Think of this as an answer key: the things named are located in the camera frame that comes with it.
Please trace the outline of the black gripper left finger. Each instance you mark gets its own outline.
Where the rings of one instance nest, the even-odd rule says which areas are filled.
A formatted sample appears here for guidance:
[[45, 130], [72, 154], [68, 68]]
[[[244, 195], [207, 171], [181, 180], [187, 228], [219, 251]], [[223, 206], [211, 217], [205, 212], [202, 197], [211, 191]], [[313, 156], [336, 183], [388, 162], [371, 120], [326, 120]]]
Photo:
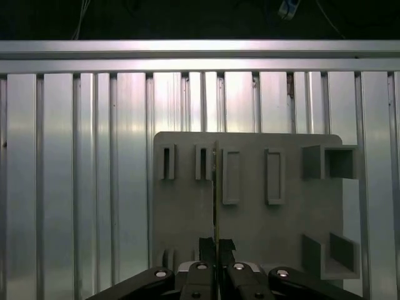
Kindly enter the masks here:
[[198, 261], [183, 262], [176, 272], [152, 267], [89, 297], [108, 299], [216, 299], [216, 246], [199, 239]]

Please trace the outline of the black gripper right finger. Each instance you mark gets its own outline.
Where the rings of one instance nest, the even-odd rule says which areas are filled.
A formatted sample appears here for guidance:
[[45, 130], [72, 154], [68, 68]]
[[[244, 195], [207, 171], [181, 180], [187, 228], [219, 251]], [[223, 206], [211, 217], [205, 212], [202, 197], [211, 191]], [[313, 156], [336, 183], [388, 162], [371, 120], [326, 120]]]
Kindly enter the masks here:
[[220, 239], [218, 261], [222, 299], [357, 300], [361, 296], [286, 266], [264, 272], [257, 264], [237, 261], [235, 244]]

